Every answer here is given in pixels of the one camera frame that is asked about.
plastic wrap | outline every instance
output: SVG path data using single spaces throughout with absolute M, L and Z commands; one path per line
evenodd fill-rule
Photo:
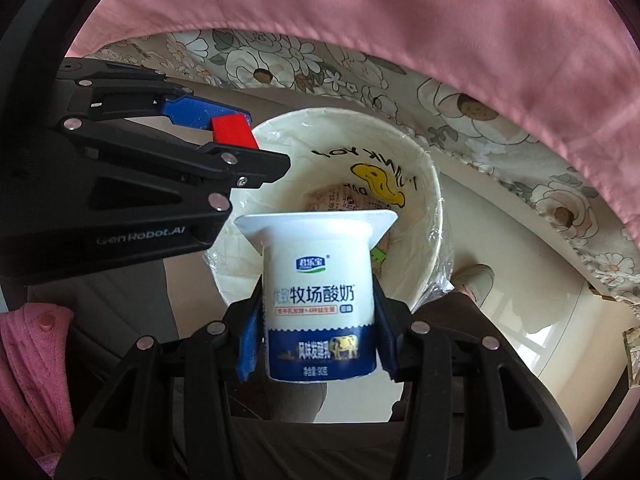
M 252 213 L 304 211 L 310 193 L 345 185 L 398 213 L 382 265 L 385 294 L 415 310 L 451 290 L 450 243 L 438 171 L 430 155 L 382 120 L 340 108 L 310 108 L 254 128 L 261 149 L 287 153 L 291 169 L 260 189 L 234 189 L 233 211 L 206 260 L 227 304 L 247 298 L 262 273 L 262 257 L 234 221 Z

metal bolt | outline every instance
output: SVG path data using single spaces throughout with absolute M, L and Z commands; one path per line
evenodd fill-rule
M 500 341 L 498 341 L 494 336 L 488 335 L 482 338 L 482 346 L 487 350 L 497 350 L 500 348 Z
M 411 323 L 411 330 L 417 334 L 428 334 L 431 327 L 425 321 L 414 321 Z
M 236 159 L 236 156 L 233 153 L 223 153 L 222 155 L 220 155 L 222 157 L 222 160 L 224 160 L 227 164 L 237 164 L 238 160 Z
M 220 193 L 211 193 L 209 195 L 209 205 L 217 211 L 226 211 L 231 207 L 226 196 L 220 195 Z
M 214 321 L 207 325 L 207 332 L 211 335 L 220 335 L 226 330 L 226 326 L 222 321 Z
M 154 339 L 149 335 L 145 335 L 136 341 L 138 350 L 149 350 L 153 345 Z
M 67 119 L 62 125 L 69 131 L 77 130 L 80 126 L 82 126 L 82 121 L 75 117 L 71 117 Z

pink cloth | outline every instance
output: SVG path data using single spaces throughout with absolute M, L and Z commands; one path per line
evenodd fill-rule
M 449 83 L 575 166 L 640 242 L 640 53 L 608 0 L 103 0 L 70 53 L 225 27 L 357 48 Z
M 65 370 L 72 318 L 47 303 L 0 314 L 0 409 L 49 475 L 74 431 Z

person's leg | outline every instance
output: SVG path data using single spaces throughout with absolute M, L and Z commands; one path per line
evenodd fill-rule
M 267 376 L 264 346 L 255 372 L 245 383 L 227 383 L 232 415 L 262 420 L 313 422 L 326 398 L 326 383 L 293 384 Z
M 246 480 L 388 480 L 402 422 L 291 424 L 234 418 Z
M 178 339 L 162 261 L 30 286 L 28 301 L 73 311 L 68 353 L 102 379 L 140 336 Z

white yogurt cup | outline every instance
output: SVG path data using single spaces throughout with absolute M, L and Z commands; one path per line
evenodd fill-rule
M 267 371 L 277 381 L 359 377 L 376 369 L 369 251 L 396 221 L 390 210 L 241 216 L 264 256 Z

